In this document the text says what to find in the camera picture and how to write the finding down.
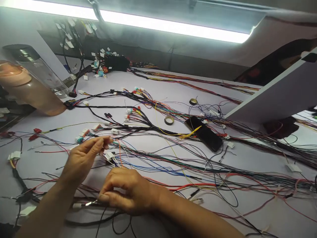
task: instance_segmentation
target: dark fabric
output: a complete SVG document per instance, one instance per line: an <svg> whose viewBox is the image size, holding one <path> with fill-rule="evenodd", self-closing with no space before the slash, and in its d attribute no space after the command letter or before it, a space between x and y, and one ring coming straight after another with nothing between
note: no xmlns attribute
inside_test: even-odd
<svg viewBox="0 0 317 238"><path fill-rule="evenodd" d="M280 65L281 60L294 56L299 56L300 59L302 52L310 51L311 47L312 40L292 41L260 60L234 81L264 86L286 70Z"/></svg>

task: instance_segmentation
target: fluorescent light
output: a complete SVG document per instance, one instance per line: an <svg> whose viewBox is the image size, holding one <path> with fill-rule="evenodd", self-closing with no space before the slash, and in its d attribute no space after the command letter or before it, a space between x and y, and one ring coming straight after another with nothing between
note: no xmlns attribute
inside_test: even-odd
<svg viewBox="0 0 317 238"><path fill-rule="evenodd" d="M49 13L74 18L98 20L92 8L77 7L65 4L34 1L34 0L4 0L3 7L17 8L33 12Z"/></svg>
<svg viewBox="0 0 317 238"><path fill-rule="evenodd" d="M141 17L124 13L101 10L101 16L106 22L136 26L146 29L166 31L181 35L190 35L213 40L243 43L249 38L249 34L220 30L204 26L190 25L174 21L160 20L155 18Z"/></svg>
<svg viewBox="0 0 317 238"><path fill-rule="evenodd" d="M2 6L74 18L97 20L92 8L84 8L35 0L5 0ZM100 13L104 21L110 23L177 33L181 35L196 36L213 40L243 43L251 35L174 21L160 20L117 12L109 12L104 10L101 10Z"/></svg>

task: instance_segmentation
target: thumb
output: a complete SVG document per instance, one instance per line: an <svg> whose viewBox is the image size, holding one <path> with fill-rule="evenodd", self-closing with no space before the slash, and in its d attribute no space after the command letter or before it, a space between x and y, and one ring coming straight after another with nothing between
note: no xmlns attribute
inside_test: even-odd
<svg viewBox="0 0 317 238"><path fill-rule="evenodd" d="M87 156L90 158L95 158L95 156L99 153L99 151L103 147L103 139L100 138L97 142L93 145L93 147L88 151Z"/></svg>
<svg viewBox="0 0 317 238"><path fill-rule="evenodd" d="M118 191L109 191L100 194L98 200L108 203L110 207L119 208L125 212L131 211L134 207L133 200Z"/></svg>

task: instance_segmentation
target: roll of tape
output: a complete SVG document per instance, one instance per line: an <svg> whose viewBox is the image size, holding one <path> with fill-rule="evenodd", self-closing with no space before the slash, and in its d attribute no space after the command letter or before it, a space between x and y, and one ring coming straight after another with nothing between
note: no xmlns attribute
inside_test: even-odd
<svg viewBox="0 0 317 238"><path fill-rule="evenodd" d="M174 118L173 117L171 117L171 116L167 116L165 119L164 119L164 122L165 122L165 124L167 124L167 125L172 125L173 123L174 123Z"/></svg>
<svg viewBox="0 0 317 238"><path fill-rule="evenodd" d="M190 103L190 105L196 105L198 102L196 99L190 99L189 103Z"/></svg>

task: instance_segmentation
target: orange wire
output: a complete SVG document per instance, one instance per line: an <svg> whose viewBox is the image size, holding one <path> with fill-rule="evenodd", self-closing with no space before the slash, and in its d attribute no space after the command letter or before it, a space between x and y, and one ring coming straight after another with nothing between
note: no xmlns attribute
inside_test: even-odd
<svg viewBox="0 0 317 238"><path fill-rule="evenodd" d="M120 141L119 141L119 140L117 140L117 142L119 143L119 156L120 156L120 163L121 163L122 167L124 167L124 166L123 166L123 163L122 163L122 160L121 160Z"/></svg>

